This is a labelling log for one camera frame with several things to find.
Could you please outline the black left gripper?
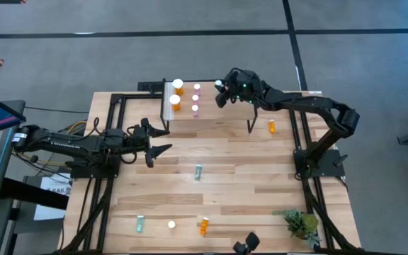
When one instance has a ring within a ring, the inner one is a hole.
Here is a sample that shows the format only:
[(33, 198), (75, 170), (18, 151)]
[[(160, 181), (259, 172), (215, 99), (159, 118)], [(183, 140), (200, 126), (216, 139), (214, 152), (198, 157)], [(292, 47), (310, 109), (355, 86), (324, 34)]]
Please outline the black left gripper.
[(155, 127), (150, 127), (147, 118), (141, 119), (139, 125), (134, 126), (134, 145), (137, 147), (137, 151), (143, 151), (145, 153), (146, 165), (149, 168), (154, 167), (153, 158), (157, 158), (160, 154), (172, 147), (172, 144), (164, 144), (161, 146), (151, 146), (149, 136), (152, 138), (169, 135), (168, 130), (160, 130)]

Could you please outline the black stand beam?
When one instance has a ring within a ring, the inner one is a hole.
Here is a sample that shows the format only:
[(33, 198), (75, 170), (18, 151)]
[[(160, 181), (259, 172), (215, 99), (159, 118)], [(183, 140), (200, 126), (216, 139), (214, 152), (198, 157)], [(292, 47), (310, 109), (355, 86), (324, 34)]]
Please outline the black stand beam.
[(61, 210), (67, 209), (69, 197), (44, 190), (20, 181), (4, 178), (0, 188), (0, 199), (11, 198)]

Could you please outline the long orange medicine bottle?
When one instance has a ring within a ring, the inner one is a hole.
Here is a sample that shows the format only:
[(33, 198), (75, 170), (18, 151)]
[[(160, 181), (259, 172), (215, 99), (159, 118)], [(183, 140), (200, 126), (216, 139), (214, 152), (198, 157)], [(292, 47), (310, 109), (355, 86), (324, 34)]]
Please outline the long orange medicine bottle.
[(200, 235), (205, 236), (207, 234), (207, 229), (209, 225), (210, 219), (208, 217), (204, 217), (200, 224)]

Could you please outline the black power strip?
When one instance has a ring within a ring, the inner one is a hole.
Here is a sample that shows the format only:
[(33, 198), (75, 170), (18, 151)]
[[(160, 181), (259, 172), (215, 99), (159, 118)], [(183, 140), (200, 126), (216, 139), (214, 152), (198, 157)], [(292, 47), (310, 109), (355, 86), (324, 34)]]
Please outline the black power strip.
[(163, 81), (143, 81), (137, 84), (138, 91), (147, 91), (150, 93), (156, 93), (163, 91), (164, 82)]

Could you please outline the wooden shelf with black legs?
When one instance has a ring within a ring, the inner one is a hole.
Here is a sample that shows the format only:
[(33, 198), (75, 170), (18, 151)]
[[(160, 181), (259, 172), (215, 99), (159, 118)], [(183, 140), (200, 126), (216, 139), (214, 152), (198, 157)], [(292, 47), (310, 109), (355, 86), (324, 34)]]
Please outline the wooden shelf with black legs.
[[(200, 94), (198, 95), (197, 116), (193, 115), (192, 106), (194, 100), (192, 97), (196, 94), (195, 84), (200, 85)], [(161, 103), (160, 118), (165, 128), (169, 124), (177, 121), (192, 120), (242, 120), (245, 122), (249, 132), (251, 132), (257, 118), (257, 110), (250, 103), (236, 102), (234, 104), (228, 101), (223, 108), (217, 106), (215, 97), (218, 90), (215, 88), (215, 81), (185, 81), (183, 83), (183, 94), (180, 96), (180, 109), (174, 110), (169, 101), (176, 89), (172, 81), (165, 81), (163, 88), (163, 99)]]

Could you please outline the white paper sheet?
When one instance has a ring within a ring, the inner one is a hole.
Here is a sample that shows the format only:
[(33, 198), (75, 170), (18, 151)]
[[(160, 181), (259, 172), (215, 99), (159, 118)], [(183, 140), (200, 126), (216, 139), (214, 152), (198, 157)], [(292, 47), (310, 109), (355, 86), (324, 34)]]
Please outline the white paper sheet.
[[(41, 189), (69, 197), (72, 190), (70, 174), (60, 173), (53, 174), (50, 177), (42, 177), (40, 187)], [(33, 219), (35, 221), (60, 219), (65, 216), (65, 212), (66, 210), (36, 205)]]

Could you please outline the green artificial succulent plant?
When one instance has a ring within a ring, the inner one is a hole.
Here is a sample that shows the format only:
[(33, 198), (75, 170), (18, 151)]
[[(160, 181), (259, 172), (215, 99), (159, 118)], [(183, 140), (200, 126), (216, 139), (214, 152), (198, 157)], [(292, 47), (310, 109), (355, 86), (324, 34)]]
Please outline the green artificial succulent plant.
[(313, 214), (299, 210), (273, 211), (273, 215), (280, 215), (288, 223), (288, 231), (292, 237), (305, 240), (311, 249), (320, 246), (317, 232), (319, 220)]

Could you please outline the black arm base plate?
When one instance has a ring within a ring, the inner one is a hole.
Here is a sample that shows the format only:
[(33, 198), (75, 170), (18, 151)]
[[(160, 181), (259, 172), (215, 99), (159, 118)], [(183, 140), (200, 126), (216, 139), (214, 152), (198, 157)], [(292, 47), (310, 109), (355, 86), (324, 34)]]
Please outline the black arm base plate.
[(296, 150), (293, 153), (296, 173), (300, 179), (345, 176), (343, 161), (347, 158), (347, 154), (341, 155), (339, 150), (330, 149), (315, 164), (307, 160), (305, 152), (305, 150)]
[(119, 174), (120, 158), (111, 156), (103, 164), (89, 163), (84, 159), (74, 158), (73, 161), (66, 161), (65, 165), (71, 169), (73, 179), (111, 179)]

